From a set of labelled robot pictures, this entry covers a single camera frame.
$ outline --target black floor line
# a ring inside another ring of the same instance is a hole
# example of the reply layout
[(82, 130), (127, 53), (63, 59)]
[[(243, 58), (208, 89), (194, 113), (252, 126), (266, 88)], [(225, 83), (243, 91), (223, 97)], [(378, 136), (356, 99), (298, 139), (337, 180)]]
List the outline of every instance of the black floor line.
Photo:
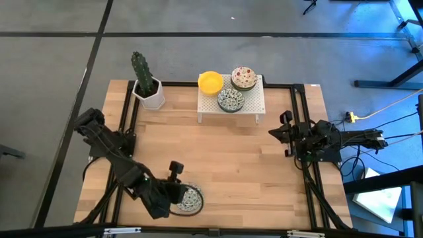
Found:
[(97, 32), (0, 32), (0, 37), (97, 37)]
[(103, 37), (259, 37), (259, 38), (388, 38), (405, 39), (403, 33), (313, 32), (105, 32)]
[(44, 224), (47, 219), (48, 211), (50, 209), (50, 205), (53, 200), (54, 191), (56, 190), (56, 186), (58, 184), (58, 180), (60, 177), (61, 169), (63, 168), (63, 164), (65, 162), (66, 153), (69, 149), (69, 144), (71, 142), (72, 134), (73, 134), (73, 122), (78, 117), (79, 109), (81, 108), (85, 91), (87, 90), (88, 82), (91, 76), (91, 71), (93, 70), (94, 62), (97, 56), (98, 49), (100, 48), (101, 43), (101, 34), (104, 32), (104, 28), (106, 27), (106, 23), (108, 20), (108, 16), (110, 14), (110, 10), (112, 8), (113, 0), (108, 0), (106, 8), (104, 10), (103, 18), (101, 20), (100, 27), (98, 28), (98, 36), (95, 38), (93, 48), (91, 50), (87, 67), (85, 68), (85, 73), (81, 81), (81, 85), (79, 86), (79, 90), (77, 92), (75, 101), (73, 103), (69, 118), (66, 122), (66, 127), (61, 137), (61, 141), (59, 143), (58, 149), (56, 151), (56, 155), (54, 157), (52, 163), (52, 170), (50, 171), (48, 177), (48, 183), (43, 191), (42, 201), (37, 207), (36, 210), (36, 218), (34, 218), (34, 227), (44, 227)]
[(258, 37), (258, 38), (369, 38), (408, 39), (405, 33), (324, 33), (324, 32), (0, 32), (0, 37)]

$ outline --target perforated shelf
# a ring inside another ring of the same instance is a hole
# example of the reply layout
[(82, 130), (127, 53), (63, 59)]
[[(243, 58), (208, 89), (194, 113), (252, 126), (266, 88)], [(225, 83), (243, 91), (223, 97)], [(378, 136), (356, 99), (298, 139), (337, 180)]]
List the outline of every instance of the perforated shelf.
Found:
[[(223, 88), (224, 89), (233, 89), (231, 85), (231, 75), (222, 75), (223, 76)], [(257, 83), (253, 89), (242, 92), (244, 95), (245, 102), (242, 109), (238, 112), (227, 113), (220, 109), (217, 104), (217, 96), (210, 97), (200, 89), (198, 89), (198, 104), (197, 104), (197, 113), (198, 113), (198, 122), (202, 121), (202, 114), (255, 114), (256, 123), (260, 121), (262, 115), (266, 114), (266, 107), (264, 105), (264, 91), (263, 91), (263, 79), (261, 75), (257, 75)]]

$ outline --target potted cactus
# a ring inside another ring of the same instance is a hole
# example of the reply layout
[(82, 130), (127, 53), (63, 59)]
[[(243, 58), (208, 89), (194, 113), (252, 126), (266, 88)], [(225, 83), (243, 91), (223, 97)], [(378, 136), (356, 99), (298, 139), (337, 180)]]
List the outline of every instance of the potted cactus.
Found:
[(165, 103), (165, 96), (160, 80), (153, 77), (145, 57), (134, 52), (131, 57), (132, 67), (137, 75), (132, 94), (140, 99), (145, 109), (158, 110)]

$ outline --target yellow bowl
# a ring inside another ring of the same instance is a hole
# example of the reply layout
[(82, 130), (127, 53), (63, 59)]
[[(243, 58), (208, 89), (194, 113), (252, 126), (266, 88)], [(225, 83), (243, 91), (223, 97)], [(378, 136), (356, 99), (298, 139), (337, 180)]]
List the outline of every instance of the yellow bowl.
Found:
[(204, 72), (198, 78), (198, 87), (205, 95), (215, 96), (223, 88), (223, 77), (218, 72)]

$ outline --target white pot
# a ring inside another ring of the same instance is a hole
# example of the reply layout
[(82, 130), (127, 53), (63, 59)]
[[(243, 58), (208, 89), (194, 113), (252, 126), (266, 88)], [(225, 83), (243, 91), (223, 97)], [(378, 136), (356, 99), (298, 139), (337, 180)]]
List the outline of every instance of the white pot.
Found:
[(140, 95), (138, 95), (135, 91), (137, 86), (139, 85), (139, 81), (137, 80), (135, 82), (135, 85), (132, 89), (132, 94), (135, 95), (135, 97), (139, 98), (141, 101), (141, 104), (143, 107), (147, 110), (158, 110), (160, 109), (164, 103), (165, 103), (165, 96), (163, 94), (163, 87), (161, 86), (160, 80), (153, 77), (153, 80), (158, 82), (159, 88), (157, 89), (157, 92), (154, 95), (151, 95), (150, 97), (143, 98)]

